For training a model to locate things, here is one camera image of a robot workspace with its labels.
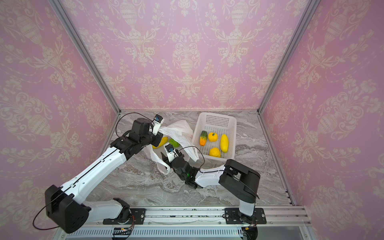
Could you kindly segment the green pepper toy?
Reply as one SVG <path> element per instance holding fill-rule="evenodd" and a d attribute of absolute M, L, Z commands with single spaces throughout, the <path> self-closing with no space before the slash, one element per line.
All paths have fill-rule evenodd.
<path fill-rule="evenodd" d="M 169 143 L 174 147 L 174 148 L 178 148 L 180 146 L 180 144 L 175 141 L 174 139 L 170 139 L 169 140 Z"/>

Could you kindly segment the yellow banana toy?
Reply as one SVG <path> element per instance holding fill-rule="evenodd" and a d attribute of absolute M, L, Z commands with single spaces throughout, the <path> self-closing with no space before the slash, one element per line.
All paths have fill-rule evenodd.
<path fill-rule="evenodd" d="M 159 142 L 158 146 L 152 146 L 153 149 L 158 149 L 159 147 L 163 146 L 168 142 L 169 138 L 168 137 L 163 137 L 161 141 Z"/>

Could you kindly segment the white plastic bag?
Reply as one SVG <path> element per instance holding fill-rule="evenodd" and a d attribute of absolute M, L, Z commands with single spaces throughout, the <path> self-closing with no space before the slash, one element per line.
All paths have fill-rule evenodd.
<path fill-rule="evenodd" d="M 159 132 L 161 132 L 164 137 L 177 141 L 180 144 L 177 148 L 178 150 L 184 147 L 193 146 L 192 137 L 194 131 L 186 120 L 180 120 L 168 126 L 160 127 Z M 157 169 L 160 173 L 163 175 L 168 175 L 170 173 L 171 168 L 166 167 L 166 164 L 161 158 L 161 152 L 165 154 L 164 146 L 161 146 L 158 149 L 153 149 L 152 145 L 149 145 L 145 147 L 144 150 L 150 159 L 156 163 Z M 198 152 L 195 148 L 184 149 L 182 150 L 182 153 L 186 155 L 186 161 L 193 160 L 196 162 L 199 159 Z"/>

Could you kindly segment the green yellow mango toy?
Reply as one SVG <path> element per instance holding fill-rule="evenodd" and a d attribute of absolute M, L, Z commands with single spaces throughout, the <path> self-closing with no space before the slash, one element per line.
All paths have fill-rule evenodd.
<path fill-rule="evenodd" d="M 208 133 L 206 131 L 202 131 L 199 138 L 200 146 L 205 146 L 208 140 Z"/>

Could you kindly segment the yellow lemon toy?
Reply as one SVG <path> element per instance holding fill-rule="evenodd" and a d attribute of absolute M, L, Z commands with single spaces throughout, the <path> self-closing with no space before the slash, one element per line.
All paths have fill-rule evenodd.
<path fill-rule="evenodd" d="M 221 157 L 221 151 L 219 148 L 212 148 L 209 151 L 209 156 L 215 157 L 215 158 L 220 158 Z"/>

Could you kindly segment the yellow bell pepper toy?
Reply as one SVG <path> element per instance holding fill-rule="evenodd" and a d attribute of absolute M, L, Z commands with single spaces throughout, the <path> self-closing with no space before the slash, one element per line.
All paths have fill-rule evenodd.
<path fill-rule="evenodd" d="M 210 142 L 216 142 L 218 140 L 218 134 L 217 133 L 213 133 L 213 132 L 209 133 L 208 134 L 208 140 Z"/>

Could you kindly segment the white perforated plastic basket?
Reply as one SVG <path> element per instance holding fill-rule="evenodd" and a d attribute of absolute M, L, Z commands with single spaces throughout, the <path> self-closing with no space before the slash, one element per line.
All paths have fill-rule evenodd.
<path fill-rule="evenodd" d="M 207 159 L 235 158 L 237 120 L 234 117 L 203 112 L 199 115 L 192 143 Z"/>

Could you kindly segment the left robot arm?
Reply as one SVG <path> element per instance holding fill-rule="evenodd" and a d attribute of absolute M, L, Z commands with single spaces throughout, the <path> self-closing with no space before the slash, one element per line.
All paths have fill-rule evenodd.
<path fill-rule="evenodd" d="M 159 129 L 163 117 L 153 120 L 138 118 L 132 128 L 115 139 L 109 148 L 85 170 L 60 187 L 50 186 L 45 191 L 46 214 L 67 234 L 80 229 L 85 223 L 112 220 L 126 224 L 132 219 L 130 205 L 120 198 L 110 201 L 88 202 L 92 190 L 112 171 L 148 145 L 159 146 L 163 134 Z"/>

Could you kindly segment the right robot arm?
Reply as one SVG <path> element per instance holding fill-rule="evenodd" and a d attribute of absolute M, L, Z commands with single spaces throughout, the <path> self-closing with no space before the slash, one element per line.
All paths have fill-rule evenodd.
<path fill-rule="evenodd" d="M 180 152 L 161 154 L 167 169 L 173 169 L 189 187 L 202 189 L 208 186 L 222 186 L 240 200 L 237 215 L 243 223 L 256 224 L 254 209 L 261 175 L 255 170 L 229 159 L 220 167 L 202 169 L 192 167 Z"/>

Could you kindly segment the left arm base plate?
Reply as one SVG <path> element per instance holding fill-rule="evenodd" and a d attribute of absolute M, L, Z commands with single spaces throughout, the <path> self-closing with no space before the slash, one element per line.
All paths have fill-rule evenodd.
<path fill-rule="evenodd" d="M 146 217 L 146 209 L 144 208 L 133 208 L 123 210 L 116 219 L 104 219 L 104 225 L 143 225 Z"/>

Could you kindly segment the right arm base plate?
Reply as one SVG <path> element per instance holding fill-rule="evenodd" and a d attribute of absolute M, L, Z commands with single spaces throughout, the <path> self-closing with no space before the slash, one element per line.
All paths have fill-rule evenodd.
<path fill-rule="evenodd" d="M 267 223 L 266 214 L 262 208 L 254 208 L 251 216 L 241 213 L 238 208 L 225 208 L 222 217 L 226 220 L 227 225 L 265 225 Z"/>

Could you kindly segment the aluminium front rail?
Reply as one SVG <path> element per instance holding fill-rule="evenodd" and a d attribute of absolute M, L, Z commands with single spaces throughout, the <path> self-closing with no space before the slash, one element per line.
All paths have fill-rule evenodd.
<path fill-rule="evenodd" d="M 237 206 L 195 206 L 195 207 L 146 207 L 146 217 L 143 225 L 219 225 L 226 224 L 222 217 L 225 208 L 238 208 Z M 310 219 L 304 207 L 298 206 L 256 206 L 262 208 L 266 214 L 265 225 L 274 226 L 309 226 Z M 103 224 L 104 219 L 111 217 L 99 217 L 85 225 Z"/>

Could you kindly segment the left aluminium corner post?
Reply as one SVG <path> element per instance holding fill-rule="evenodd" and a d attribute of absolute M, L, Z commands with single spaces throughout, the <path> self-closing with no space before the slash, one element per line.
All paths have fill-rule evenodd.
<path fill-rule="evenodd" d="M 117 104 L 117 101 L 113 97 L 112 92 L 110 91 L 108 85 L 103 79 L 103 76 L 101 74 L 101 71 L 98 69 L 95 61 L 92 59 L 92 56 L 90 52 L 88 51 L 85 43 L 83 42 L 79 31 L 76 29 L 75 25 L 71 21 L 69 15 L 67 14 L 64 5 L 57 0 L 48 0 L 51 7 L 53 8 L 54 12 L 56 13 L 59 21 L 65 28 L 67 34 L 71 38 L 72 42 L 74 43 L 76 49 L 78 50 L 79 54 L 81 55 L 83 61 L 87 65 L 89 71 L 91 72 L 92 76 L 95 78 L 97 84 L 99 85 L 101 91 L 104 93 L 105 97 L 107 98 L 108 102 L 112 106 L 114 112 L 119 115 L 121 113 L 121 109 L 119 105 Z"/>

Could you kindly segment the aluminium corner post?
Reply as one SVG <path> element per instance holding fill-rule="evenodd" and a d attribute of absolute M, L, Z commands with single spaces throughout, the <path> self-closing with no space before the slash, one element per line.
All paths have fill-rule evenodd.
<path fill-rule="evenodd" d="M 117 101 L 113 97 L 112 92 L 110 91 L 108 85 L 103 79 L 103 76 L 101 74 L 101 71 L 98 69 L 95 61 L 92 59 L 92 56 L 90 52 L 88 51 L 85 43 L 83 42 L 79 31 L 76 29 L 75 25 L 71 21 L 69 15 L 67 14 L 64 5 L 57 0 L 48 0 L 51 7 L 53 8 L 54 12 L 56 13 L 59 21 L 65 28 L 67 34 L 71 38 L 72 42 L 74 43 L 76 49 L 78 50 L 79 54 L 81 55 L 83 61 L 87 65 L 89 71 L 91 72 L 92 76 L 95 78 L 97 84 L 99 85 L 101 91 L 104 93 L 105 97 L 107 98 L 108 102 L 112 106 L 114 112 L 119 115 L 121 113 L 121 109 L 119 105 L 117 104 Z"/>
<path fill-rule="evenodd" d="M 285 51 L 285 53 L 283 54 L 283 57 L 278 65 L 278 68 L 272 78 L 272 81 L 269 85 L 269 87 L 267 88 L 267 91 L 266 91 L 266 94 L 261 102 L 261 105 L 258 109 L 258 114 L 261 116 L 263 114 L 263 112 L 266 110 L 267 108 L 267 104 L 279 82 L 279 79 L 282 77 L 291 57 L 293 56 L 305 30 L 307 29 L 307 26 L 309 24 L 309 22 L 311 21 L 319 3 L 321 1 L 320 0 L 310 0 L 308 1 L 308 4 L 303 12 L 303 15 L 301 16 L 300 18 L 300 21 L 297 25 L 297 27 L 295 28 L 294 32 L 293 32 L 293 35 L 292 35 L 292 38 L 287 46 L 287 49 Z"/>

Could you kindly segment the right aluminium corner post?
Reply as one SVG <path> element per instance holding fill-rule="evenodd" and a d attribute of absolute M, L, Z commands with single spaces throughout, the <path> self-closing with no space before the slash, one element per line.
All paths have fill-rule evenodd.
<path fill-rule="evenodd" d="M 258 114 L 261 116 L 263 114 L 263 112 L 266 110 L 267 108 L 267 104 L 279 82 L 279 79 L 282 77 L 291 57 L 293 56 L 305 30 L 307 29 L 307 26 L 309 24 L 309 22 L 311 21 L 319 3 L 321 1 L 320 0 L 310 0 L 308 1 L 308 4 L 303 12 L 303 15 L 301 16 L 300 18 L 300 21 L 297 25 L 297 27 L 295 28 L 294 32 L 293 32 L 293 35 L 292 35 L 292 38 L 287 46 L 287 49 L 285 51 L 285 53 L 283 54 L 283 57 L 278 65 L 278 68 L 272 78 L 272 81 L 269 85 L 269 87 L 267 88 L 267 91 L 266 91 L 266 94 L 261 102 L 261 105 L 258 109 Z"/>

